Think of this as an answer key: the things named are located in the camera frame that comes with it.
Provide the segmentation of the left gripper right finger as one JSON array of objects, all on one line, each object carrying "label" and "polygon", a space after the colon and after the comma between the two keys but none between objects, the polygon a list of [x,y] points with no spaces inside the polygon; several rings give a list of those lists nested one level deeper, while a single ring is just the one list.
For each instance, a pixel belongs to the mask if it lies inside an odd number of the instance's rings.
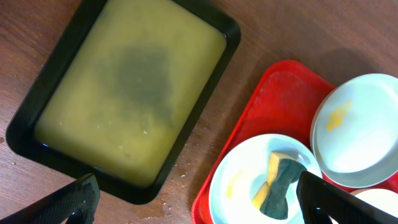
[{"label": "left gripper right finger", "polygon": [[305,224],[397,224],[397,218],[326,182],[301,173],[296,189]]}]

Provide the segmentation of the green and yellow sponge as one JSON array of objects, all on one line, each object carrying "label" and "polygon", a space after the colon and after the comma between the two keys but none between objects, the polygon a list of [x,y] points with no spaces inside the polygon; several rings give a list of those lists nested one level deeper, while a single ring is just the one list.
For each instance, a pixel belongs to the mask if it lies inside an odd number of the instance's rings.
[{"label": "green and yellow sponge", "polygon": [[289,211],[286,199],[288,188],[306,170],[293,157],[279,152],[270,153],[267,180],[252,199],[254,208],[270,218],[286,220]]}]

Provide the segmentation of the light blue plate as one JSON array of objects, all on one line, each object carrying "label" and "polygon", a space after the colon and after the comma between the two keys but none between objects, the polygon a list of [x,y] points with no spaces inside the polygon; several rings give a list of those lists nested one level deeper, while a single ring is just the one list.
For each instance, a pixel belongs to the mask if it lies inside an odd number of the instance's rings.
[{"label": "light blue plate", "polygon": [[322,172],[314,155],[298,140],[282,134],[262,134],[234,147],[218,166],[210,185],[209,208],[213,223],[303,223],[296,195],[289,185],[288,217],[276,220],[263,215],[252,199],[267,180],[270,153],[279,152],[301,163],[318,177]]}]

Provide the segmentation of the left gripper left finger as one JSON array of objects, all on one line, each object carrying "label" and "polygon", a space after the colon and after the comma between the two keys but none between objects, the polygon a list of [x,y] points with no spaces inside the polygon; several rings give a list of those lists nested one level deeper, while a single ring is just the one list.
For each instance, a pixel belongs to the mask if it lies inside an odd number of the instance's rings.
[{"label": "left gripper left finger", "polygon": [[86,174],[6,218],[1,223],[92,224],[100,199],[94,174]]}]

